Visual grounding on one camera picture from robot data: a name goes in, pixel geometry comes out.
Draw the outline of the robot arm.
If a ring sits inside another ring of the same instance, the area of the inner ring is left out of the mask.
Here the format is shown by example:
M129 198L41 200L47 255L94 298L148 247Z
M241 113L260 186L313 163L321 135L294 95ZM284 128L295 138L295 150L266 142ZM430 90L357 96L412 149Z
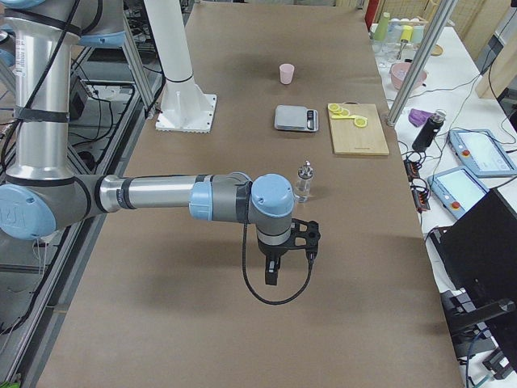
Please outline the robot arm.
M33 240L120 209L186 207L207 221L253 224L275 285L281 256L292 248L294 201L281 175L120 178L76 175L67 165L71 48L124 43L120 1L6 1L15 31L15 163L1 187L1 227Z

